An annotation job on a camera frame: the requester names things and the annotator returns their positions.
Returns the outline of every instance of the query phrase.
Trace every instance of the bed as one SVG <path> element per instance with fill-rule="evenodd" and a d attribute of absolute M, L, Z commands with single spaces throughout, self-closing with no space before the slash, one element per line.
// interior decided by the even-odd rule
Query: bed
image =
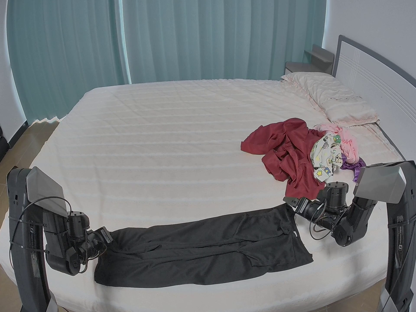
<path fill-rule="evenodd" d="M 351 45 L 347 41 L 340 39 L 336 75 L 354 91 L 365 93 L 364 81 L 358 89 L 350 80 L 351 70 L 360 63 L 356 51 L 350 56 L 345 49 L 349 47 L 343 46 Z M 367 54 L 356 49 L 361 56 Z M 343 64 L 343 55 L 354 64 Z M 371 70 L 372 65 L 365 67 Z M 374 104 L 371 96 L 367 101 Z M 32 166 L 63 187 L 72 208 L 85 212 L 92 228 L 104 225 L 113 231 L 270 208 L 283 203 L 286 183 L 267 173 L 261 156 L 240 151 L 240 142 L 259 125 L 291 117 L 303 119 L 310 128 L 328 122 L 310 96 L 287 81 L 199 80 L 97 88 L 86 93 L 59 124 Z M 410 153 L 406 145 L 396 149 L 375 123 L 349 129 L 367 164 L 399 161 L 398 150 L 406 156 Z M 333 177 L 350 185 L 348 204 L 352 179 L 350 170 L 337 170 Z M 386 206 L 378 203 L 366 236 L 349 247 L 339 247 L 331 237 L 314 241 L 309 223 L 297 217 L 314 262 L 244 281 L 112 288 L 94 282 L 91 263 L 87 273 L 75 277 L 47 266 L 49 287 L 58 304 L 75 312 L 306 312 L 385 277 L 386 216 Z M 8 235 L 6 214 L 0 230 L 0 263 L 14 280 Z"/>

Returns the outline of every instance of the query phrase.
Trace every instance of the black trousers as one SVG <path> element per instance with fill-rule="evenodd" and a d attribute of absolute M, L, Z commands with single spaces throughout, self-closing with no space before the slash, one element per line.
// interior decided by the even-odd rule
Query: black trousers
<path fill-rule="evenodd" d="M 160 288 L 245 280 L 313 261 L 287 205 L 201 221 L 117 230 L 94 279 L 112 287 Z"/>

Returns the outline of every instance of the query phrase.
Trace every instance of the headboard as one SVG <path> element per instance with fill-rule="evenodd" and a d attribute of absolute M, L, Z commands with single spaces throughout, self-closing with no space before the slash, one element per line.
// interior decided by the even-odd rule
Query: headboard
<path fill-rule="evenodd" d="M 377 111 L 379 127 L 402 157 L 416 160 L 416 79 L 342 35 L 332 75 Z"/>

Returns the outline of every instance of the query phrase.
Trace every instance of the gray headboard frame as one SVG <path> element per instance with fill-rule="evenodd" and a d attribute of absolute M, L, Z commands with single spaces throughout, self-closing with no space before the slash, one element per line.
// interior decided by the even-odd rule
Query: gray headboard frame
<path fill-rule="evenodd" d="M 336 77 L 336 72 L 337 72 L 337 69 L 338 69 L 338 63 L 339 63 L 339 60 L 340 60 L 340 52 L 341 52 L 341 43 L 342 42 L 350 44 L 351 46 L 356 47 L 360 51 L 363 51 L 366 54 L 372 56 L 374 59 L 380 61 L 382 64 L 386 65 L 387 67 L 389 67 L 390 69 L 395 71 L 398 75 L 403 77 L 406 81 L 408 81 L 410 84 L 412 84 L 416 88 L 416 79 L 413 76 L 411 76 L 408 72 L 406 72 L 405 70 L 400 68 L 398 65 L 396 65 L 392 61 L 388 60 L 387 58 L 385 58 L 382 55 L 378 54 L 377 52 L 373 51 L 372 49 L 369 49 L 368 47 L 366 47 L 366 46 L 364 46 L 360 43 L 357 43 L 356 41 L 354 41 L 352 39 L 349 39 L 349 38 L 347 38 L 343 35 L 340 35 L 338 37 L 338 47 L 336 49 L 335 64 L 334 64 L 334 69 L 332 71 L 332 75 L 334 77 Z M 382 131 L 383 135 L 388 139 L 388 141 L 398 151 L 400 156 L 402 156 L 402 158 L 405 159 L 403 154 L 400 152 L 400 150 L 397 148 L 397 146 L 394 144 L 394 142 L 389 138 L 389 136 L 382 130 L 382 128 L 379 125 L 378 125 L 378 127 Z"/>

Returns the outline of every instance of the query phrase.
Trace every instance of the purple satin cloth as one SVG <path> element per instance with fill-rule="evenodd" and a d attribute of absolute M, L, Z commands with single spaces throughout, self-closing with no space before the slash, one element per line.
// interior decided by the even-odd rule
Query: purple satin cloth
<path fill-rule="evenodd" d="M 354 170 L 354 179 L 352 181 L 356 183 L 357 182 L 357 179 L 358 179 L 358 176 L 360 174 L 361 168 L 363 166 L 366 166 L 364 160 L 360 157 L 360 159 L 358 160 L 357 163 L 350 164 L 350 163 L 347 163 L 345 161 L 346 160 L 346 156 L 343 153 L 341 154 L 341 157 L 342 157 L 342 162 L 343 162 L 343 164 L 341 166 L 341 169 L 342 170 Z"/>

